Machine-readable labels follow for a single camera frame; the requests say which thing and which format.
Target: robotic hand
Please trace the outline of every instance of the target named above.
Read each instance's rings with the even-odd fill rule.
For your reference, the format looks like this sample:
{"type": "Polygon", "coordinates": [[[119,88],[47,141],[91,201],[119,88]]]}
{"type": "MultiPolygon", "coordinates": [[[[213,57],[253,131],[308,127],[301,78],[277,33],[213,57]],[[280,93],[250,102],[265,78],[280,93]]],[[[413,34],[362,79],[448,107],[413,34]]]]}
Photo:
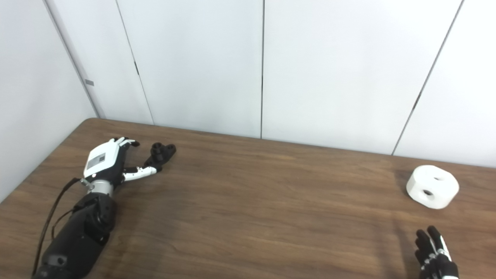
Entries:
{"type": "Polygon", "coordinates": [[[429,226],[427,232],[417,231],[415,244],[419,249],[415,256],[420,263],[420,279],[458,279],[458,267],[452,262],[443,237],[434,226],[429,226]]]}
{"type": "MultiPolygon", "coordinates": [[[[84,178],[80,180],[88,187],[88,193],[69,211],[72,215],[44,252],[39,268],[37,254],[33,279],[81,279],[88,275],[114,229],[117,206],[112,196],[115,187],[124,181],[160,172],[162,165],[176,153],[173,144],[157,142],[152,145],[151,156],[142,167],[125,168],[125,156],[130,146],[139,146],[139,143],[124,137],[114,138],[90,152],[84,178]]],[[[64,187],[56,204],[71,183],[77,181],[73,179],[64,187]]]]}

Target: white wall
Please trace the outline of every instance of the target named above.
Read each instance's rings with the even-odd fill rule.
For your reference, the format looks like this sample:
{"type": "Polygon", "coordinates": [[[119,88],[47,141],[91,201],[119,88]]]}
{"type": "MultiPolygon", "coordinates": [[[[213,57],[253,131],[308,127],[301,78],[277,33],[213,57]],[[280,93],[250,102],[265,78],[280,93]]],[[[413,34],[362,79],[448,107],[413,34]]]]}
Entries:
{"type": "Polygon", "coordinates": [[[2,201],[95,113],[42,1],[0,1],[0,62],[2,201]]]}
{"type": "Polygon", "coordinates": [[[102,118],[152,124],[114,0],[46,0],[102,118]]]}
{"type": "Polygon", "coordinates": [[[464,2],[395,155],[496,167],[495,12],[464,2]]]}
{"type": "Polygon", "coordinates": [[[262,0],[119,0],[155,124],[260,137],[262,0]]]}
{"type": "Polygon", "coordinates": [[[266,0],[264,139],[391,154],[459,0],[266,0]]]}

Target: brown wood grain surface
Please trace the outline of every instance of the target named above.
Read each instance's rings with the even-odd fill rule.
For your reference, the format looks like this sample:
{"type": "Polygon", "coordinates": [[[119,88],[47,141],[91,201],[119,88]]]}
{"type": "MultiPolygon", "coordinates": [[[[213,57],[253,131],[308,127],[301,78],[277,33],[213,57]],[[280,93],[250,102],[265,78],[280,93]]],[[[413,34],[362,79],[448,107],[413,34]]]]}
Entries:
{"type": "MultiPolygon", "coordinates": [[[[495,169],[90,119],[0,204],[0,278],[30,278],[60,189],[91,149],[120,136],[141,142],[128,166],[157,141],[178,151],[115,193],[117,225],[88,278],[417,279],[415,231],[431,224],[462,279],[496,274],[495,169]],[[458,179],[447,208],[405,194],[421,164],[458,179]]],[[[84,193],[73,186],[54,218],[84,193]]]]}

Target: black robotic forearm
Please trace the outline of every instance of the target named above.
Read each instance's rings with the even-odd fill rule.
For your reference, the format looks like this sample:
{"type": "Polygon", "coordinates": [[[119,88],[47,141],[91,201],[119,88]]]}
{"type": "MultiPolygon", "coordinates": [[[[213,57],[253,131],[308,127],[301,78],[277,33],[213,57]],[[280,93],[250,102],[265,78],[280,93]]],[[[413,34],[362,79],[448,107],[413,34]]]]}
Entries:
{"type": "Polygon", "coordinates": [[[114,229],[116,203],[102,193],[89,193],[42,256],[33,279],[81,279],[88,275],[114,229]]]}

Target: wire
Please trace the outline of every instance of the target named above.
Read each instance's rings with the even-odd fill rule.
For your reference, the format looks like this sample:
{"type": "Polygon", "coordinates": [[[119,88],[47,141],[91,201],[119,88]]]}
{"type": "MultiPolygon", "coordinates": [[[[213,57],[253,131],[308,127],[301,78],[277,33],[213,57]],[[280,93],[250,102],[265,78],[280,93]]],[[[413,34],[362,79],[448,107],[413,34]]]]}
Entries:
{"type": "Polygon", "coordinates": [[[54,240],[55,238],[55,227],[57,226],[57,224],[60,222],[60,220],[62,220],[62,218],[64,218],[67,214],[73,212],[73,209],[67,211],[66,213],[62,214],[62,216],[60,216],[57,221],[55,221],[55,224],[52,226],[52,241],[54,240]]]}
{"type": "Polygon", "coordinates": [[[36,270],[38,269],[38,262],[40,260],[40,254],[41,254],[41,248],[43,246],[43,240],[45,239],[45,234],[47,233],[48,225],[50,224],[50,220],[52,220],[52,216],[54,215],[55,209],[57,208],[57,205],[59,204],[59,201],[61,200],[62,196],[64,193],[76,182],[78,182],[80,179],[79,178],[73,178],[71,181],[69,181],[61,190],[59,196],[54,202],[54,205],[52,206],[52,209],[50,210],[50,213],[48,213],[47,221],[45,222],[45,225],[43,226],[43,230],[41,231],[40,235],[40,241],[38,242],[38,248],[36,250],[36,257],[34,260],[34,265],[33,265],[33,273],[31,276],[34,276],[36,273],[36,270]]]}

